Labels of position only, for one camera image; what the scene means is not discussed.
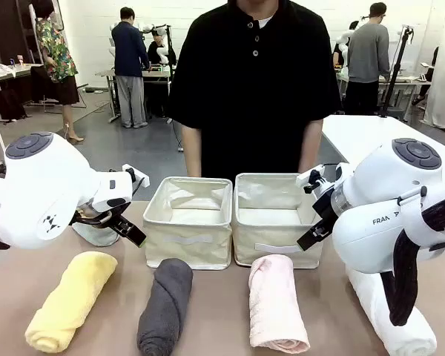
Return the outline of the black bag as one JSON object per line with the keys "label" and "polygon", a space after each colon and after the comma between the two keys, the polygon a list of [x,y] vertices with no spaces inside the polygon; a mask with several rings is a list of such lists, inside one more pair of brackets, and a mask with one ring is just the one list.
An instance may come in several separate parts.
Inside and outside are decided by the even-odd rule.
{"label": "black bag", "polygon": [[8,122],[24,119],[27,116],[18,95],[13,89],[0,90],[0,114],[2,119]]}

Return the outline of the seated person in black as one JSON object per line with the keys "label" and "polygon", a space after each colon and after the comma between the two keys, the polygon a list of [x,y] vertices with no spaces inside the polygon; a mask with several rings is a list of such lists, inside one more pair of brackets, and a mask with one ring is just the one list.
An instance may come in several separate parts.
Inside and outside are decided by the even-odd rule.
{"label": "seated person in black", "polygon": [[174,66],[177,64],[177,56],[172,46],[171,27],[155,27],[151,31],[151,34],[153,41],[148,48],[148,60],[150,64],[148,72],[152,70],[155,71],[159,68],[160,71],[169,71],[172,75]]}

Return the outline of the person in black polo shirt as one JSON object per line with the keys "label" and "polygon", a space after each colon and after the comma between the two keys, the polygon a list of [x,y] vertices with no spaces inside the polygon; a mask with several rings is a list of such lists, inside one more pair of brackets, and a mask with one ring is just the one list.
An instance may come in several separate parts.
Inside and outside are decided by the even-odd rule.
{"label": "person in black polo shirt", "polygon": [[303,132],[340,108],[323,18],[292,0],[228,0],[195,19],[169,111],[200,131],[202,177],[299,173]]}

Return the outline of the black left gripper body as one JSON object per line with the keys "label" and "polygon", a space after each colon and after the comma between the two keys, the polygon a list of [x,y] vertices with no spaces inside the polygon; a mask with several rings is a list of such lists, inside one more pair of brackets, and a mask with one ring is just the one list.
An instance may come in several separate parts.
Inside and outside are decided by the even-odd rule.
{"label": "black left gripper body", "polygon": [[129,203],[112,207],[110,210],[98,213],[95,217],[86,216],[77,210],[72,218],[72,223],[90,225],[94,228],[126,228],[127,220],[122,217],[123,212],[128,208]]}

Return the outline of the white side table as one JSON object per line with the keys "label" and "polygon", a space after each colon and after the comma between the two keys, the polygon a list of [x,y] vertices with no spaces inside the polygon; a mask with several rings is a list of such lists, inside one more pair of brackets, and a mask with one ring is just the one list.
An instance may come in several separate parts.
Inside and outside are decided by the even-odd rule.
{"label": "white side table", "polygon": [[346,162],[355,165],[384,142],[397,138],[420,140],[440,154],[445,179],[445,145],[390,116],[331,115],[323,120],[323,135]]}

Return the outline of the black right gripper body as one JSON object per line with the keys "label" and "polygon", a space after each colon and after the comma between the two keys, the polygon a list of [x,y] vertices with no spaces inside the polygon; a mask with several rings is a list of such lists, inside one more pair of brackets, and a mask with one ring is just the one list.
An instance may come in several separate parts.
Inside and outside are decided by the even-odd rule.
{"label": "black right gripper body", "polygon": [[333,192],[333,187],[327,189],[320,195],[312,206],[321,220],[326,224],[334,224],[334,222],[337,220],[337,214],[334,212],[332,207]]}

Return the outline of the seated person by curtain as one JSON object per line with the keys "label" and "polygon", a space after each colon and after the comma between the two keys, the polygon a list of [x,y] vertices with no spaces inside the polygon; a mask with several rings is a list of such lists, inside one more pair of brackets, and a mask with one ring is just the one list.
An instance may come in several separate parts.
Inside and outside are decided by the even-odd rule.
{"label": "seated person by curtain", "polygon": [[[437,56],[438,56],[438,49],[439,49],[439,47],[435,48],[431,64],[427,67],[427,72],[425,74],[425,77],[426,77],[426,81],[428,81],[428,82],[432,81],[432,77],[433,77],[433,73],[434,73],[435,65],[436,65],[436,61],[437,61]],[[425,100],[429,89],[430,89],[430,85],[423,85],[422,88],[420,89],[420,92],[417,95],[417,97],[412,100],[412,106],[416,106],[419,103],[421,103],[423,100]]]}

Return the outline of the person's right forearm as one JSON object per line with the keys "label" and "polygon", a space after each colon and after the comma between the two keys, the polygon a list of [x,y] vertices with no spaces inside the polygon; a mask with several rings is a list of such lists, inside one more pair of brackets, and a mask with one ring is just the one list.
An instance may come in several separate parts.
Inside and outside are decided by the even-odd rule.
{"label": "person's right forearm", "polygon": [[184,125],[181,131],[187,174],[189,177],[202,177],[200,131]]}

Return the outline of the black tripod stand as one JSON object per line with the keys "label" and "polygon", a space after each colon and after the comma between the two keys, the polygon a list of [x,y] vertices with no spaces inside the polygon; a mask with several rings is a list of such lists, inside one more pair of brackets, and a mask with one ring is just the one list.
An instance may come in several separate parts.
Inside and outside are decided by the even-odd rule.
{"label": "black tripod stand", "polygon": [[395,83],[397,81],[398,73],[401,70],[401,61],[403,58],[405,47],[408,40],[413,38],[414,33],[415,30],[413,26],[405,24],[402,26],[402,31],[400,34],[400,44],[398,45],[398,49],[395,52],[395,61],[393,64],[391,75],[389,77],[389,80],[386,81],[387,89],[385,91],[385,94],[382,96],[382,106],[378,114],[380,117],[387,117],[390,100],[395,89]]}

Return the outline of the long background work table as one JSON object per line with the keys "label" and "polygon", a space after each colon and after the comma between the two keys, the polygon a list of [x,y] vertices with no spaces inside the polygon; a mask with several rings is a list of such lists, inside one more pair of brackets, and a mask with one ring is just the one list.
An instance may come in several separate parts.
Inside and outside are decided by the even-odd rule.
{"label": "long background work table", "polygon": [[[348,72],[344,69],[336,72],[338,89],[342,100],[346,96],[346,89],[349,82]],[[399,76],[394,84],[394,89],[389,97],[388,109],[402,112],[406,114],[411,108],[412,100],[418,95],[418,92],[424,85],[429,85],[430,82],[422,80],[415,76]],[[387,99],[387,92],[390,82],[387,82],[384,77],[379,76],[378,89],[378,108],[381,109]]]}

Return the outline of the person's left forearm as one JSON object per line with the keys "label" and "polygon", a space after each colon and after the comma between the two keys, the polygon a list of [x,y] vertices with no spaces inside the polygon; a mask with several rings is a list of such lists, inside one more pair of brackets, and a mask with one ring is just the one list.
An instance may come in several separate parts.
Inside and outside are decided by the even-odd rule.
{"label": "person's left forearm", "polygon": [[317,161],[323,132],[323,120],[311,121],[303,132],[298,171],[303,173],[313,168]]}

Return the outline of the person in floral shirt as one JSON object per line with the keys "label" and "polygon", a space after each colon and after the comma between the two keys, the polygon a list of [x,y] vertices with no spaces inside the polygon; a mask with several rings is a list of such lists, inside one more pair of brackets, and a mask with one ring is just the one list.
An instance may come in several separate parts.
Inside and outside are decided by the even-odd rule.
{"label": "person in floral shirt", "polygon": [[52,0],[31,0],[36,16],[36,39],[44,68],[53,83],[57,101],[62,106],[63,130],[71,144],[83,142],[73,126],[72,105],[79,101],[75,75],[78,73],[62,32],[53,24]]}

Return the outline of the person in grey sweater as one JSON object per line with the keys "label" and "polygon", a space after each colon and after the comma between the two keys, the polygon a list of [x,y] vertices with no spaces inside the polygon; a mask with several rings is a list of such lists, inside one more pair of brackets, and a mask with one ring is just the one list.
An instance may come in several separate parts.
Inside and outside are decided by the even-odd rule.
{"label": "person in grey sweater", "polygon": [[381,24],[386,5],[376,2],[369,9],[369,20],[352,34],[347,60],[349,82],[345,113],[372,115],[378,107],[379,78],[389,78],[389,32]]}

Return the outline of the dark grey rolled towel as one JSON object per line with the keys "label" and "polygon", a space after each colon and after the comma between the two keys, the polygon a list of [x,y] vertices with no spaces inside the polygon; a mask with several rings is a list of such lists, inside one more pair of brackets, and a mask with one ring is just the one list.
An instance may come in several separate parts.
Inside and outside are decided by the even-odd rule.
{"label": "dark grey rolled towel", "polygon": [[177,258],[163,260],[155,269],[136,334],[141,356],[171,356],[182,334],[192,282],[192,269]]}

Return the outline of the person in navy shirt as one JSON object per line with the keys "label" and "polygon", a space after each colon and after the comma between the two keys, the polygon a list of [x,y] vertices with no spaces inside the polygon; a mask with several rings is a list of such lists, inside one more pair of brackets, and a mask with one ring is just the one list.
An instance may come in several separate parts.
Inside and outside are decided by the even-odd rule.
{"label": "person in navy shirt", "polygon": [[134,19],[134,10],[123,7],[120,22],[111,31],[115,47],[114,73],[125,128],[143,128],[148,124],[142,71],[150,67],[150,62],[142,34],[134,27]]}

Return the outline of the pink rolled towel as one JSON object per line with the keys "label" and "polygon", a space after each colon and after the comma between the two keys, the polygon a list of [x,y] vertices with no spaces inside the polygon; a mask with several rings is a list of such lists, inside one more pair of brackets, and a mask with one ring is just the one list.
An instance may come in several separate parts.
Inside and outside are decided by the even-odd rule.
{"label": "pink rolled towel", "polygon": [[310,349],[297,302],[293,262],[280,254],[256,259],[250,270],[249,342],[295,355]]}

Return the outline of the white rolled towel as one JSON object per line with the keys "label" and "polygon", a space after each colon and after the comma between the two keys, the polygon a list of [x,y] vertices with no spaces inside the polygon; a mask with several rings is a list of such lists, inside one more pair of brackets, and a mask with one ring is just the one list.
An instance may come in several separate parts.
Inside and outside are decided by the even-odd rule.
{"label": "white rolled towel", "polygon": [[412,310],[406,325],[392,325],[379,274],[364,274],[346,268],[346,275],[389,356],[432,356],[435,353],[435,333],[417,308]]}

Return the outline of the grey background work table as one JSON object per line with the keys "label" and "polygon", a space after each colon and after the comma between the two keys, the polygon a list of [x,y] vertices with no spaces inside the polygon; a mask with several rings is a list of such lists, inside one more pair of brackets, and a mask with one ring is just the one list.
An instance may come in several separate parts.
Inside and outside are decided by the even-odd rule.
{"label": "grey background work table", "polygon": [[[172,72],[169,67],[156,66],[152,70],[143,70],[142,77],[145,84],[164,85],[167,92],[170,93]],[[121,117],[121,110],[118,97],[118,88],[116,86],[116,76],[114,68],[96,73],[96,76],[106,79],[107,89],[110,97],[111,117],[108,120],[112,123]]]}

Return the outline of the pale mint rolled towel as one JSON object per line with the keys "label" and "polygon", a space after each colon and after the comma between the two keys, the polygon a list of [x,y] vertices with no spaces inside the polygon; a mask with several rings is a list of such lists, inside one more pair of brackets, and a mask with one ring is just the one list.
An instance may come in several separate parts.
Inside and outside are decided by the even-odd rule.
{"label": "pale mint rolled towel", "polygon": [[71,227],[80,237],[96,247],[108,247],[119,240],[119,235],[111,228],[95,228],[79,222]]}

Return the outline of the yellow rolled towel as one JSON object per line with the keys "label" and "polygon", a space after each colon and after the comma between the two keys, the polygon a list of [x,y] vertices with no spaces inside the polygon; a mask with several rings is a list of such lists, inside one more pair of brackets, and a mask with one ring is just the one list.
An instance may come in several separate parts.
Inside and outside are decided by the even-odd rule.
{"label": "yellow rolled towel", "polygon": [[117,265],[115,257],[103,252],[77,254],[30,321],[27,344],[45,353],[66,350]]}

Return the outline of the dark shelf unit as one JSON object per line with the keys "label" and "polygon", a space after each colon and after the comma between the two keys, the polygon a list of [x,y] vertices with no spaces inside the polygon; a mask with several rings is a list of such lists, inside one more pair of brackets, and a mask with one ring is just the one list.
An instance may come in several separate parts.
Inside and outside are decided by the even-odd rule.
{"label": "dark shelf unit", "polygon": [[24,63],[33,63],[27,43],[19,0],[0,0],[0,62],[23,57]]}

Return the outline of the cream fabric storage bin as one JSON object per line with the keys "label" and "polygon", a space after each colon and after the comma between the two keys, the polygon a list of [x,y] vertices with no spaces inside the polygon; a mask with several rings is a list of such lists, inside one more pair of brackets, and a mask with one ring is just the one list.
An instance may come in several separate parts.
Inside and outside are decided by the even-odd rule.
{"label": "cream fabric storage bin", "polygon": [[235,261],[250,266],[269,254],[289,257],[296,269],[319,266],[323,244],[303,251],[297,240],[320,217],[312,208],[314,194],[295,185],[299,174],[239,174],[233,198],[233,243]]}
{"label": "cream fabric storage bin", "polygon": [[195,270],[231,264],[233,184],[227,179],[167,177],[142,218],[147,265],[178,258]]}

